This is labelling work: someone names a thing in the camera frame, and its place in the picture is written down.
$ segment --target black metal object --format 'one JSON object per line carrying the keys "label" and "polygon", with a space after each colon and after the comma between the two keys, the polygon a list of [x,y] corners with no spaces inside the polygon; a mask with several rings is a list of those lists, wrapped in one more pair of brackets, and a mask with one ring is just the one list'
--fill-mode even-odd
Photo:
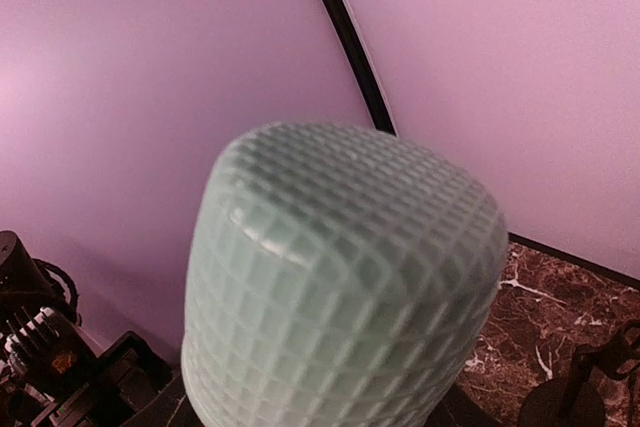
{"label": "black metal object", "polygon": [[78,321],[75,307],[66,302],[61,289],[54,288],[55,281],[49,277],[48,270],[38,265],[15,232],[0,232],[0,333],[9,332],[7,320],[23,307],[31,316],[35,316],[40,307],[52,307],[70,322]]}
{"label": "black metal object", "polygon": [[[24,390],[14,391],[6,407],[9,419],[17,420],[24,425],[29,425],[42,410],[40,402]],[[3,425],[9,425],[9,419],[6,419],[6,424]]]}
{"label": "black metal object", "polygon": [[340,38],[342,48],[347,55],[367,109],[369,109],[373,125],[382,132],[396,135],[380,86],[373,73],[360,37],[351,21],[344,0],[322,0],[322,2]]}
{"label": "black metal object", "polygon": [[[518,418],[519,427],[541,425],[562,427],[604,427],[604,402],[589,384],[594,368],[612,380],[629,378],[634,385],[640,369],[640,320],[627,322],[601,347],[576,348],[569,376],[536,387],[525,399]],[[629,425],[633,422],[633,394],[630,393]]]}
{"label": "black metal object", "polygon": [[55,399],[31,425],[121,426],[151,403],[172,375],[141,337],[127,332],[100,356],[90,381]]}
{"label": "black metal object", "polygon": [[33,318],[26,310],[14,317],[4,349],[17,379],[55,398],[89,379],[96,356],[65,317],[48,307]]}

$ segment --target black device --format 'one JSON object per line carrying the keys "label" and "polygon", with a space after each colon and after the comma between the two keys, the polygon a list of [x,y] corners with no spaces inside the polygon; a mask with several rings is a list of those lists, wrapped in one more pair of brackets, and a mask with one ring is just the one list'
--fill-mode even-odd
{"label": "black device", "polygon": [[14,232],[0,232],[0,424],[120,426],[162,399],[172,380],[174,390],[181,385],[134,332],[96,355],[77,304],[62,269],[32,259]]}

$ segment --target black stand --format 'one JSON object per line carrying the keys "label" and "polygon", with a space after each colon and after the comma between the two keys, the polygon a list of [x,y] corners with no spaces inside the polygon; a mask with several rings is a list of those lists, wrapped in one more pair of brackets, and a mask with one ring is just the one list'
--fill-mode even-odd
{"label": "black stand", "polygon": [[127,332],[100,356],[90,381],[51,402],[30,425],[122,426],[152,402],[171,378],[169,366],[141,337]]}
{"label": "black stand", "polygon": [[571,358],[569,377],[536,387],[524,400],[518,427],[604,427],[602,397],[589,384],[594,367],[613,380],[635,375],[640,367],[626,367],[640,359],[640,320],[627,322],[602,347],[579,346]]}

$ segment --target marble surface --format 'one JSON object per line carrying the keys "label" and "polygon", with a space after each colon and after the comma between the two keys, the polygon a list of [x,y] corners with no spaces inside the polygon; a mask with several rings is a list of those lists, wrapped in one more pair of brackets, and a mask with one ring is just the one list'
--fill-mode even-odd
{"label": "marble surface", "polygon": [[[512,244],[491,314],[457,384],[503,426],[515,426],[526,395],[566,375],[576,346],[599,346],[634,318],[640,318],[637,290]],[[597,370],[591,382],[605,399],[607,425],[626,427],[626,382]]]}

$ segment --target black cable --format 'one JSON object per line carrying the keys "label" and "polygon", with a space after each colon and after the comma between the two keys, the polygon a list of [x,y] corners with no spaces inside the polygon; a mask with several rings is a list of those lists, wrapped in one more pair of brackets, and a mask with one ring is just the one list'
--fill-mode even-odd
{"label": "black cable", "polygon": [[376,129],[396,135],[380,86],[343,0],[322,0],[342,43]]}
{"label": "black cable", "polygon": [[49,282],[54,286],[60,287],[52,277],[51,274],[57,275],[64,282],[67,290],[69,291],[69,305],[73,310],[78,310],[78,289],[76,289],[76,284],[73,282],[69,274],[67,274],[64,270],[62,270],[57,265],[53,265],[49,262],[40,259],[33,259],[38,270],[49,280]]}

